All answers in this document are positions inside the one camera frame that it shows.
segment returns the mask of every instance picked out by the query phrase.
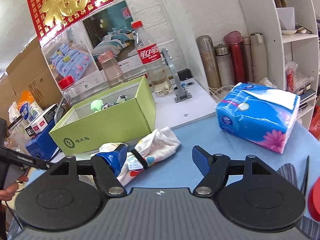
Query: white bowl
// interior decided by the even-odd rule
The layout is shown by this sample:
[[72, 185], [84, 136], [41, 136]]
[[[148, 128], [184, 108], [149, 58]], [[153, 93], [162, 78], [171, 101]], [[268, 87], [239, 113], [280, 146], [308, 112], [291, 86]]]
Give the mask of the white bowl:
[[283, 35], [294, 35], [297, 30], [294, 31], [285, 31], [285, 30], [281, 30]]

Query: thermos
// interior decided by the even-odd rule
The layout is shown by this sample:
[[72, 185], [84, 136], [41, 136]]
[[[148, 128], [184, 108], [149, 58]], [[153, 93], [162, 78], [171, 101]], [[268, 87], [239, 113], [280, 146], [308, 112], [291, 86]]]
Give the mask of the thermos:
[[243, 36], [244, 67], [248, 82], [254, 82], [250, 36]]
[[267, 51], [262, 33], [251, 33], [251, 52], [253, 58], [254, 82], [268, 77]]
[[196, 41], [209, 87], [220, 88], [221, 80], [219, 76], [219, 69], [210, 36], [200, 36], [196, 39]]
[[244, 69], [244, 57], [242, 49], [243, 39], [241, 33], [238, 31], [231, 32], [224, 37], [224, 41], [230, 49], [236, 83], [247, 83], [248, 80]]
[[233, 74], [232, 59], [227, 45], [219, 44], [214, 47], [220, 73], [221, 85], [235, 85]]

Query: green cardboard box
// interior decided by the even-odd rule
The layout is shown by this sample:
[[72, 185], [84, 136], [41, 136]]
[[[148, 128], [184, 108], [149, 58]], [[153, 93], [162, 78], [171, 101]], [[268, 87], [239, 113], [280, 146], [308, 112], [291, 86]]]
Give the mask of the green cardboard box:
[[[92, 101], [113, 103], [119, 95], [129, 100], [97, 113], [91, 111]], [[155, 122], [156, 103], [143, 76], [73, 106], [49, 134], [66, 155], [73, 155], [98, 149], [104, 143], [142, 138], [154, 130]]]

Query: coca-cola bottle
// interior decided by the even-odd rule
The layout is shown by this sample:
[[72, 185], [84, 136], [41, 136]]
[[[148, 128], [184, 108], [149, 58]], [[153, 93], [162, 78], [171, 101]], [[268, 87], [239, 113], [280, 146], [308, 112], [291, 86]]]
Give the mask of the coca-cola bottle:
[[172, 91], [172, 85], [165, 72], [156, 41], [144, 30], [141, 21], [132, 23], [132, 28], [136, 32], [135, 47], [155, 93], [157, 96], [167, 95]]

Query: human hand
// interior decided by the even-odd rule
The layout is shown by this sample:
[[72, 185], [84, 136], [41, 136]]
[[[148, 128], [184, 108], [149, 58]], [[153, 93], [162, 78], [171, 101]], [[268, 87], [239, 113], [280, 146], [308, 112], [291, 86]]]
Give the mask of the human hand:
[[[27, 182], [29, 181], [28, 177], [23, 175], [21, 176], [18, 181], [21, 182]], [[3, 201], [10, 201], [12, 200], [12, 197], [16, 194], [16, 191], [19, 189], [19, 184], [17, 182], [14, 182], [11, 186], [9, 186], [5, 190], [0, 190], [0, 200]]]

